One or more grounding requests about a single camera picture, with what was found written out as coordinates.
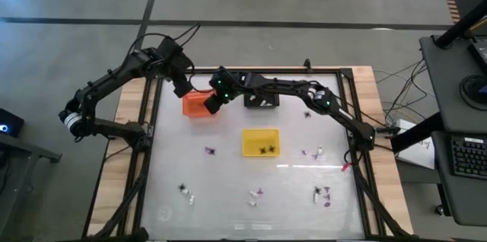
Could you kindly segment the black pole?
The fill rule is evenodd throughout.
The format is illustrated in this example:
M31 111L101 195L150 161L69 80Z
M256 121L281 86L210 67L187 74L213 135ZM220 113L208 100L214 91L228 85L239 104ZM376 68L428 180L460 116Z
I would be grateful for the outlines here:
M448 48L453 41L463 36L466 32L475 30L487 22L487 0L482 0L473 10L455 23L450 29L439 37L431 37L436 47Z

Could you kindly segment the black keyboard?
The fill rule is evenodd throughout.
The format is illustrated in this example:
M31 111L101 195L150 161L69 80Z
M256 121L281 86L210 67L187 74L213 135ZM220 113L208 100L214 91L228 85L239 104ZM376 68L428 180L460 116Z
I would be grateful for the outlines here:
M487 180L487 140L452 136L449 155L453 175Z

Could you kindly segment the orange plastic basket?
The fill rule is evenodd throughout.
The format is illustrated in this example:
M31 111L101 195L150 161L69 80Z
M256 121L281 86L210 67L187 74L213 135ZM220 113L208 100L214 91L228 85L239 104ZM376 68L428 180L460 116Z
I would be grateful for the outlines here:
M182 111L189 118L210 116L204 102L211 97L213 91L190 91L182 99Z

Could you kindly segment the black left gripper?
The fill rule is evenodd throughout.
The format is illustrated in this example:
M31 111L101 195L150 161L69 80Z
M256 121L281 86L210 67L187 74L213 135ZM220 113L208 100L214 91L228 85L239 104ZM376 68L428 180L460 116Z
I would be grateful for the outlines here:
M193 67L193 62L183 52L183 47L173 38L165 37L161 42L161 74L170 80L174 80L178 75L184 75L188 68ZM190 80L177 79L173 81L174 93L178 97L183 97L193 90Z

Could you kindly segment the black round monitor base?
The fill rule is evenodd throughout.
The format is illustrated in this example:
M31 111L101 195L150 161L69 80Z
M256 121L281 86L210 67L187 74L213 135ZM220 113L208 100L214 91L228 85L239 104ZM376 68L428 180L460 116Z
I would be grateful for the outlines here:
M459 84L460 97L469 107L487 111L487 77L471 75Z

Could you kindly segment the yellow plastic basket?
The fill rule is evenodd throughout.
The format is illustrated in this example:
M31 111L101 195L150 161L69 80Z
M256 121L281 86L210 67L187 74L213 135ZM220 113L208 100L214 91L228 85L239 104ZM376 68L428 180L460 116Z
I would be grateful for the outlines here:
M269 152L269 146L275 146L274 152ZM260 154L259 149L265 148L266 153ZM280 137L278 129L245 129L242 132L243 157L278 157L280 155Z

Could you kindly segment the dark grey desk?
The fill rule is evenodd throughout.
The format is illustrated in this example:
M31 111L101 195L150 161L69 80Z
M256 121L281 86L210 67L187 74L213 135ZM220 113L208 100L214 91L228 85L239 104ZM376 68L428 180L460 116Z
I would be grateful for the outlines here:
M432 37L419 40L444 128L450 132L487 134L487 111L468 106L459 91L464 78L482 74L468 51L470 44L468 40L456 40L442 49Z
M445 212L456 223L487 227L487 180L455 176L450 168L450 139L452 136L485 139L475 135L433 132L435 166L438 170Z

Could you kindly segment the black plastic basket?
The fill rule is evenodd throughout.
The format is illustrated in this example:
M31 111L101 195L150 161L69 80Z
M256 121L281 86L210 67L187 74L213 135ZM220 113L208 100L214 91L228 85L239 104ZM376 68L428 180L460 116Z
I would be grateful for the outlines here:
M250 97L255 96L256 99L250 101ZM267 106L260 106L262 101L267 102ZM269 93L268 91L258 90L243 95L243 105L248 109L272 109L279 106L279 95Z

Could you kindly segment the black monitor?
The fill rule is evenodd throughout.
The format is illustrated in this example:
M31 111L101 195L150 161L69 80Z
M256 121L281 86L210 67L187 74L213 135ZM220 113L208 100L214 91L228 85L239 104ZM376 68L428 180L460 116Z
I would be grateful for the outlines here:
M477 69L487 77L487 40L471 40L467 49Z

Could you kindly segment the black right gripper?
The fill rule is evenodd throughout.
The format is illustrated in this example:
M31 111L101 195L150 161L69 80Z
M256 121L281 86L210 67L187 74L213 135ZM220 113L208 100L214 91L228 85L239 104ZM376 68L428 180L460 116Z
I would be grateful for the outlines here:
M210 114L217 113L223 105L223 101L231 101L247 90L240 80L239 74L229 72L224 67L219 67L212 75L210 86L213 94L204 101L204 106Z

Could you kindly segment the black box with blue light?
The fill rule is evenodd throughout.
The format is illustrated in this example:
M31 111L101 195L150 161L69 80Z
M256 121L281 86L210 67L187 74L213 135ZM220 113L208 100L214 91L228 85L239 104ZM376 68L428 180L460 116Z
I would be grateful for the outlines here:
M13 113L0 108L0 133L17 138L24 125L24 120Z

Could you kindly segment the dark grey side table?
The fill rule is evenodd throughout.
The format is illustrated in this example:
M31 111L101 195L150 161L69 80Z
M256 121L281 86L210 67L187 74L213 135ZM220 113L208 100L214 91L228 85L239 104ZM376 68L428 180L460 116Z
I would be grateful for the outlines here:
M0 237L30 185L39 159L59 163L62 155L0 133Z

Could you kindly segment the black desk support bar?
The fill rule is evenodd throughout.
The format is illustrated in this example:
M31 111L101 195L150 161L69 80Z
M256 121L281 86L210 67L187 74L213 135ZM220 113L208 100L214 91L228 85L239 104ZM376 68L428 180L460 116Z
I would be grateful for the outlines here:
M419 124L413 126L411 129L396 135L390 140L393 152L399 153L406 150L412 145L427 139L433 132L443 131L444 124L440 113L436 113L427 119L424 119Z

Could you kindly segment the black aluminium table frame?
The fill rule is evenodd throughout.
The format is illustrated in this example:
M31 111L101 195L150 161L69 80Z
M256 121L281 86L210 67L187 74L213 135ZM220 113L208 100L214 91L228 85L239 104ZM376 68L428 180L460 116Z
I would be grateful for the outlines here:
M375 122L378 115L378 93L374 75L369 66L349 67L316 67L310 71L304 67L255 67L255 72L270 75L331 75L338 83L339 92L343 99L349 102L348 107L357 113L360 119ZM117 122L128 120L137 116L139 120L149 123L151 134L156 130L155 124L159 120L158 105L161 102L162 88L165 85L162 78L152 78L143 81L139 78L130 81L123 86L116 110ZM116 204L122 202L131 192L140 176L148 176L151 161L154 155L154 147L149 144L142 151L134 151L127 155L119 164L110 164L109 159L117 155L117 140L112 140L106 151L97 187L93 194L90 211L87 216L83 237L91 237L101 231L107 224L110 216L116 213ZM387 199L384 183L381 178L386 168L390 174L391 187L401 187L396 162L387 142L377 142L375 151L369 151L357 160L362 176L366 179L370 191L374 193L376 200ZM406 205L402 203L398 211L385 208L379 212L376 203L370 200L365 191L358 192L358 204L360 206L363 226L371 236L400 237L401 234L411 234L412 226ZM147 186L142 185L139 191L130 200L127 209L121 214L114 225L112 235L120 237L131 234L140 228Z

